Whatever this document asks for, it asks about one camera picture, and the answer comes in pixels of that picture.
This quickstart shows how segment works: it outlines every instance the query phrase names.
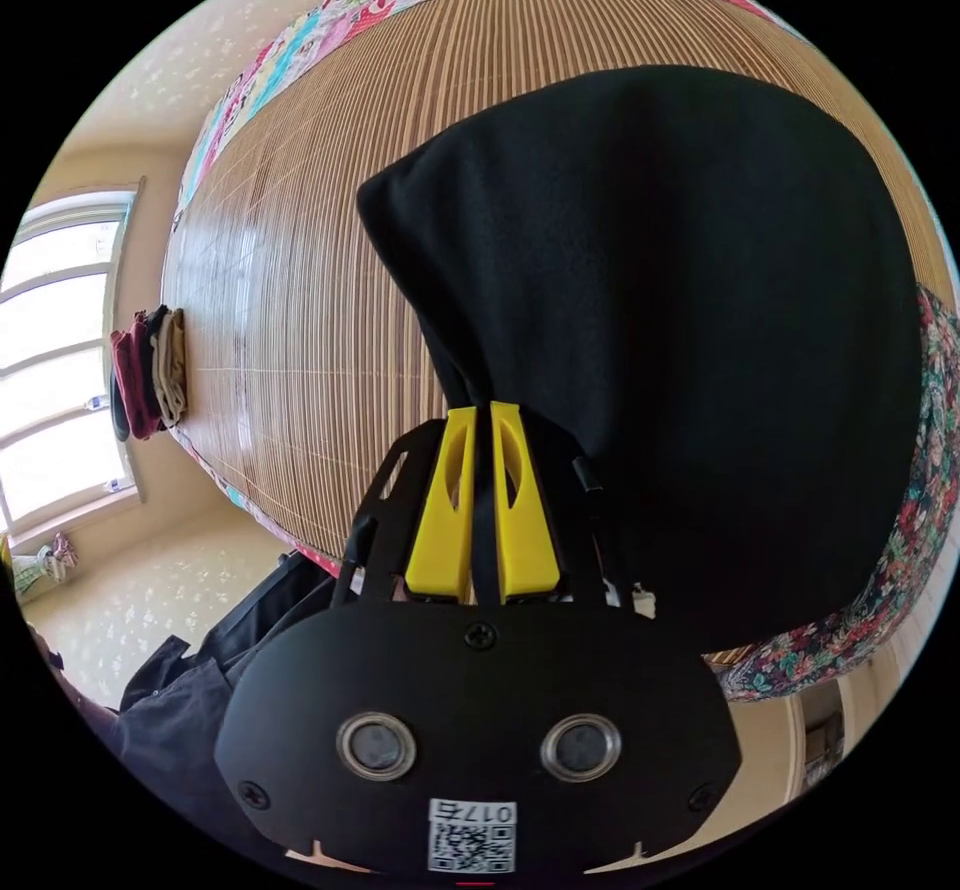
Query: red towel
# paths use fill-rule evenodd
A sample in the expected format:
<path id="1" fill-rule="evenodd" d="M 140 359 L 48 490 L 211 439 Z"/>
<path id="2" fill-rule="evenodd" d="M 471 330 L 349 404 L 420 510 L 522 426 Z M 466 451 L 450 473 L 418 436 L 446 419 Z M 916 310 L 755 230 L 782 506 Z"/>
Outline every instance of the red towel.
<path id="1" fill-rule="evenodd" d="M 110 334 L 113 367 L 127 412 L 130 433 L 137 440 L 148 440 L 159 429 L 160 416 L 147 400 L 145 380 L 151 378 L 151 368 L 144 368 L 141 354 L 147 337 L 147 323 L 142 313 L 134 318 L 130 330 L 114 330 Z"/>

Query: screw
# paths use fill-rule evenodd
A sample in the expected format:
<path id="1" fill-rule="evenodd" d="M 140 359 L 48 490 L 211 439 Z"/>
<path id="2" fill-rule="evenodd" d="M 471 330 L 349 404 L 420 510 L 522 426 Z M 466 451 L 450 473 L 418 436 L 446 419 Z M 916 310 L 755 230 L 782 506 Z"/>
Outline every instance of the screw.
<path id="1" fill-rule="evenodd" d="M 489 650 L 497 642 L 497 631 L 489 623 L 471 623 L 463 641 L 471 650 Z"/>
<path id="2" fill-rule="evenodd" d="M 266 810 L 270 806 L 270 798 L 267 796 L 267 791 L 252 780 L 244 780 L 243 783 L 237 787 L 237 792 L 240 794 L 240 799 L 250 807 L 251 810 Z"/>
<path id="3" fill-rule="evenodd" d="M 713 806 L 716 799 L 717 788 L 712 783 L 705 783 L 702 787 L 697 787 L 697 789 L 690 794 L 687 806 L 694 813 L 703 813 Z"/>

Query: window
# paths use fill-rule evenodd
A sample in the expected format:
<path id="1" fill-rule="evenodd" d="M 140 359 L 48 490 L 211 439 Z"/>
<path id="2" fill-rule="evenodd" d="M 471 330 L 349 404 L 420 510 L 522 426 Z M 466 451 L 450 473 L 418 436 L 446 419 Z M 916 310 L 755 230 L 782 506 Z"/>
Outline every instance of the window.
<path id="1" fill-rule="evenodd" d="M 0 277 L 0 530 L 134 486 L 110 415 L 113 283 L 134 191 L 23 218 Z"/>

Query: round lens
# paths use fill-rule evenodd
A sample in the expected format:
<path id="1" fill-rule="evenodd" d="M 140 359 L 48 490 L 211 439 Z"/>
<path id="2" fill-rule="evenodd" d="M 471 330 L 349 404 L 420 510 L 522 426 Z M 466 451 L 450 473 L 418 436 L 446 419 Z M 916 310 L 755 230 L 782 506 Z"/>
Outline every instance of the round lens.
<path id="1" fill-rule="evenodd" d="M 360 727 L 350 739 L 350 751 L 368 770 L 391 770 L 403 757 L 400 738 L 382 723 Z"/>
<path id="2" fill-rule="evenodd" d="M 570 773 L 590 773 L 604 760 L 610 747 L 604 732 L 592 723 L 578 723 L 557 740 L 557 763 Z"/>
<path id="3" fill-rule="evenodd" d="M 620 732 L 605 717 L 576 714 L 561 720 L 540 748 L 544 767 L 558 780 L 586 783 L 603 776 L 619 759 Z"/>
<path id="4" fill-rule="evenodd" d="M 417 745 L 408 727 L 386 713 L 361 713 L 337 733 L 337 753 L 346 767 L 367 780 L 396 780 L 412 766 Z"/>

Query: window sill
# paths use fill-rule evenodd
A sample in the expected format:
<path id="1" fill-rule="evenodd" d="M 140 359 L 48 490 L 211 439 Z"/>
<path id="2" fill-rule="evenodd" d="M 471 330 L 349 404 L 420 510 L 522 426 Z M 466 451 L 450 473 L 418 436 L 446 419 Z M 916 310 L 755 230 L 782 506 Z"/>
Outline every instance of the window sill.
<path id="1" fill-rule="evenodd" d="M 101 497 L 93 503 L 68 510 L 53 520 L 47 520 L 28 530 L 11 534 L 10 550 L 16 556 L 36 553 L 42 546 L 50 543 L 58 532 L 69 536 L 72 531 L 80 527 L 115 516 L 124 510 L 130 510 L 139 506 L 140 502 L 140 491 L 135 486 L 127 487 L 117 493 Z"/>

